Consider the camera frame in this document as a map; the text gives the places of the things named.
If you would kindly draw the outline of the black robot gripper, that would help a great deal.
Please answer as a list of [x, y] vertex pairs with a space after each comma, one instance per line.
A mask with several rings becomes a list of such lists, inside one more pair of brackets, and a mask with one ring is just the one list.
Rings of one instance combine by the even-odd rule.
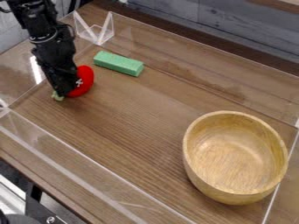
[[59, 97], [78, 87], [78, 68], [74, 62], [75, 31], [69, 24], [59, 24], [50, 37], [30, 38], [33, 54]]

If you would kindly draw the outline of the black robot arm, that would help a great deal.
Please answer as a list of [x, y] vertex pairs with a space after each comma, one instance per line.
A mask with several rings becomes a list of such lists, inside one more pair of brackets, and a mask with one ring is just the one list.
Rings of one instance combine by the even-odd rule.
[[59, 97], [77, 88], [78, 66], [74, 28], [58, 20], [53, 0], [5, 0], [23, 29], [29, 31], [33, 55]]

